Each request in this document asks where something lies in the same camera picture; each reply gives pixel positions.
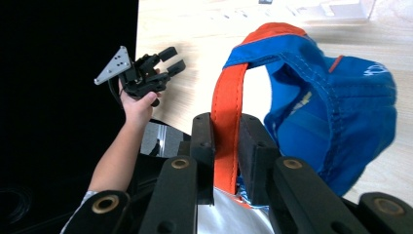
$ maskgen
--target hand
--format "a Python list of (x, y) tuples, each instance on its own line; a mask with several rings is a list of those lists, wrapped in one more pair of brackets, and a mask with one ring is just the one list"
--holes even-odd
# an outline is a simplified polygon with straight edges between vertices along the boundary
[(151, 104), (161, 95), (150, 92), (141, 99), (134, 99), (123, 91), (120, 81), (119, 91), (121, 93), (121, 102), (125, 109), (126, 125), (129, 125), (130, 128), (143, 130), (152, 117), (153, 108)]

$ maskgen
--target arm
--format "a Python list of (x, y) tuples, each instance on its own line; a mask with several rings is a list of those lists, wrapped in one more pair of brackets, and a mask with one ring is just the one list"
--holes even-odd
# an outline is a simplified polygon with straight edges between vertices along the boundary
[(156, 98), (157, 94), (151, 92), (140, 100), (135, 100), (122, 92), (125, 124), (97, 163), (88, 190), (127, 190), (145, 127), (152, 116), (151, 103)]

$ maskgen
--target blue fabric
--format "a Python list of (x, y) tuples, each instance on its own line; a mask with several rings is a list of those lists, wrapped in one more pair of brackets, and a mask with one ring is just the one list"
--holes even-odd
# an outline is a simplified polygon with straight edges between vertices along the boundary
[(396, 88), (375, 61), (328, 58), (308, 36), (280, 35), (236, 47), (224, 67), (265, 65), (272, 105), (264, 125), (285, 156), (305, 160), (337, 194), (394, 140)]

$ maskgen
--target orange strap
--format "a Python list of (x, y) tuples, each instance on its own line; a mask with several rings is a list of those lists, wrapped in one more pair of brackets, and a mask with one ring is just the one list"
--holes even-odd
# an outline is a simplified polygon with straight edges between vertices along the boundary
[[(250, 33), (243, 44), (285, 34), (304, 36), (306, 32), (286, 23), (270, 22)], [(236, 193), (239, 124), (247, 66), (242, 63), (222, 70), (213, 93), (210, 114), (215, 141), (214, 186), (230, 194)]]

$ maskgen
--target black panel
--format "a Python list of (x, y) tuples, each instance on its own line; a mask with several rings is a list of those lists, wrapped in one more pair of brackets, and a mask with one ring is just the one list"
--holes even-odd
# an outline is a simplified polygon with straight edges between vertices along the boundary
[(94, 78), (134, 55), (137, 0), (2, 1), (0, 21), (0, 232), (56, 233), (124, 121)]

